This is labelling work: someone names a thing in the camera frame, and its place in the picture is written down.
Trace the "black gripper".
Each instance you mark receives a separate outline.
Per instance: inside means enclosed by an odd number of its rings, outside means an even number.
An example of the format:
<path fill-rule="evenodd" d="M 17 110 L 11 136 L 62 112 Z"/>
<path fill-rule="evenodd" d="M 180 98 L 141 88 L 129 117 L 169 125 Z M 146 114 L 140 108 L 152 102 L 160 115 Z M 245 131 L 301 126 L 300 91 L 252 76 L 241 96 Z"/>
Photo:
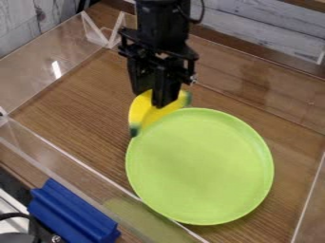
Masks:
<path fill-rule="evenodd" d="M 136 95 L 153 88 L 152 103 L 166 107 L 196 75 L 198 53 L 188 46 L 190 0 L 136 0 L 137 27 L 122 28 L 120 54 L 128 58 Z"/>

